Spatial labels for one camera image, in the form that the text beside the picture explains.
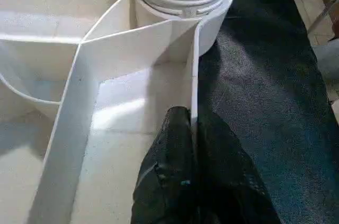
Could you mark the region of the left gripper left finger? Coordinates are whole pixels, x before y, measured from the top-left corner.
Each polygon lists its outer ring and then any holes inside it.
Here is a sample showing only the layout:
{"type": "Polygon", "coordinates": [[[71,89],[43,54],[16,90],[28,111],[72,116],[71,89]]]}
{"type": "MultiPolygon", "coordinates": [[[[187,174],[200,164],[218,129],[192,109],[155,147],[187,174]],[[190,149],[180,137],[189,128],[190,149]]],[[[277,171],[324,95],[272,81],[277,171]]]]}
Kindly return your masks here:
{"type": "Polygon", "coordinates": [[[141,162],[131,223],[191,223],[197,204],[189,111],[170,108],[141,162]]]}

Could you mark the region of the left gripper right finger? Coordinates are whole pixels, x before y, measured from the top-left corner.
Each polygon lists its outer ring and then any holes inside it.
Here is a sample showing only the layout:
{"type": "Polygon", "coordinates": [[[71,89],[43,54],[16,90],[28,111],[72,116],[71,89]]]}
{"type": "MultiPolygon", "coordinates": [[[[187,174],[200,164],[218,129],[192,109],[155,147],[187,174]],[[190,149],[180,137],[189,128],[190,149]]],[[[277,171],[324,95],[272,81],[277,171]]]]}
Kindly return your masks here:
{"type": "Polygon", "coordinates": [[[252,159],[208,109],[199,111],[197,150],[202,223],[281,222],[252,159]]]}

